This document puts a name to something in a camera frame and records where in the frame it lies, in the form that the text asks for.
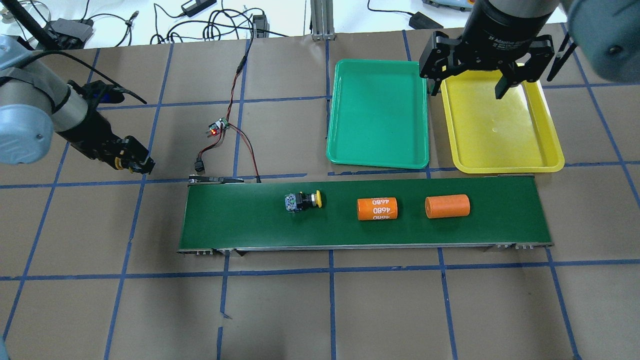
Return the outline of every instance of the dark green conveyor belt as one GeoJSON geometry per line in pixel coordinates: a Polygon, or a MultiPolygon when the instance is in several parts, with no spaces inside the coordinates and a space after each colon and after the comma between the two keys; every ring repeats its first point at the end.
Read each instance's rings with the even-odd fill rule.
{"type": "Polygon", "coordinates": [[[552,245],[533,177],[322,183],[193,184],[179,252],[202,250],[552,245]],[[323,194],[323,207],[285,210],[288,193],[323,194]],[[467,194],[467,217],[428,219],[427,196],[467,194]],[[396,220],[358,221],[356,200],[395,197],[396,220]]]}

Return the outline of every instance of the robotic arm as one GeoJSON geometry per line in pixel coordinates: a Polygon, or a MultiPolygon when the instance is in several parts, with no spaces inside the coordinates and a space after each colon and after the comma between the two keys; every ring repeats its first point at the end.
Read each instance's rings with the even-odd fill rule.
{"type": "Polygon", "coordinates": [[[55,131],[87,158],[116,170],[151,173],[155,163],[145,146],[133,136],[115,135],[96,111],[100,103],[122,102],[124,94],[146,102],[117,83],[66,84],[37,60],[47,54],[31,54],[0,35],[0,163],[38,161],[55,131]]]}
{"type": "MultiPolygon", "coordinates": [[[[500,70],[495,86],[501,99],[510,87],[539,80],[554,58],[550,35],[538,35],[560,0],[477,0],[462,36],[435,31],[420,57],[420,76],[431,95],[442,80],[466,70],[500,70]],[[517,60],[530,55],[524,65],[517,60]]],[[[598,75],[612,81],[640,80],[640,1],[562,0],[569,34],[598,75]]],[[[575,48],[554,60],[550,81],[575,48]]]]}

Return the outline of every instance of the black tube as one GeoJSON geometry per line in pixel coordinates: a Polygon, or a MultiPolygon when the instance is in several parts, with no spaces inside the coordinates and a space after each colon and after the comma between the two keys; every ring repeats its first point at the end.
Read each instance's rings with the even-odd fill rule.
{"type": "Polygon", "coordinates": [[[44,31],[38,22],[25,10],[18,0],[0,0],[13,14],[15,20],[24,25],[46,50],[60,50],[60,46],[44,31]]]}

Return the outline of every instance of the plastic tray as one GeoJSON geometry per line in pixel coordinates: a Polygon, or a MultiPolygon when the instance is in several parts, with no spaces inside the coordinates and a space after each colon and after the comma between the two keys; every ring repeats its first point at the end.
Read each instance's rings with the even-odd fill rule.
{"type": "Polygon", "coordinates": [[[327,158],[350,165],[427,166],[426,82],[418,73],[417,62],[338,61],[327,158]]]}
{"type": "Polygon", "coordinates": [[[495,99],[499,71],[466,71],[442,82],[453,162],[469,174],[556,172],[564,167],[539,82],[495,99]]]}

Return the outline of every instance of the yellow tray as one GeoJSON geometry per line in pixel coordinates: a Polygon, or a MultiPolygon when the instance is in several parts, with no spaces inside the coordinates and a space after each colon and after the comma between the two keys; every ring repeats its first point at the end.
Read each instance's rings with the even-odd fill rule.
{"type": "Polygon", "coordinates": [[[442,82],[453,162],[468,174],[556,172],[564,156],[540,82],[495,99],[499,71],[466,71],[442,82]]]}

